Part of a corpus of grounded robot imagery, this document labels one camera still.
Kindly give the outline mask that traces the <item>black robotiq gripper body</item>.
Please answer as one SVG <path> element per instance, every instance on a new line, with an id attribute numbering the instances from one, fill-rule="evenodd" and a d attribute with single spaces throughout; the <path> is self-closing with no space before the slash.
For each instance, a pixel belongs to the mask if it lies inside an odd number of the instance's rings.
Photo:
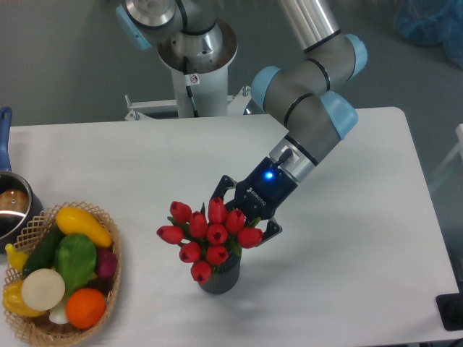
<path id="1" fill-rule="evenodd" d="M 297 188 L 297 183 L 281 167 L 285 162 L 264 158 L 246 179 L 237 183 L 234 199 L 226 203 L 227 209 L 240 210 L 248 222 L 256 218 L 271 219 Z"/>

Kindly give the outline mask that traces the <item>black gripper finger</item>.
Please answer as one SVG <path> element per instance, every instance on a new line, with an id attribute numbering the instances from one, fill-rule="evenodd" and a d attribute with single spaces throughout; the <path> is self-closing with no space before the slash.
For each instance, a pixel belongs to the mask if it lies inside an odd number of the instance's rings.
<path id="1" fill-rule="evenodd" d="M 267 241 L 269 241 L 273 237 L 279 235 L 281 232 L 282 232 L 282 227 L 276 221 L 276 219 L 274 217 L 268 219 L 266 229 L 263 232 L 263 237 L 258 246 L 262 246 L 263 244 L 265 244 Z"/>
<path id="2" fill-rule="evenodd" d="M 236 189 L 237 181 L 235 181 L 232 177 L 228 175 L 223 175 L 219 180 L 216 188 L 213 191 L 209 200 L 213 200 L 215 198 L 221 198 L 224 201 L 224 197 L 229 190 Z"/>

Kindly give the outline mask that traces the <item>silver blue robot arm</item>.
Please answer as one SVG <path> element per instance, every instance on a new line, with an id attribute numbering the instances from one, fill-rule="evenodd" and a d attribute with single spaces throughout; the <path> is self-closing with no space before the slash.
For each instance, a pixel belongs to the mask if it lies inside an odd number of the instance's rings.
<path id="1" fill-rule="evenodd" d="M 279 205 L 357 123 L 357 112 L 335 89 L 368 60 L 364 43 L 340 31 L 325 1 L 281 1 L 280 7 L 305 60 L 291 72 L 262 69 L 250 94 L 288 132 L 246 179 L 224 176 L 214 191 L 223 197 L 233 190 L 230 207 L 248 221 L 264 220 L 264 240 L 281 231 L 274 220 Z M 141 49 L 155 47 L 171 71 L 179 117 L 226 113 L 237 38 L 212 1 L 123 1 L 116 15 L 127 36 Z"/>

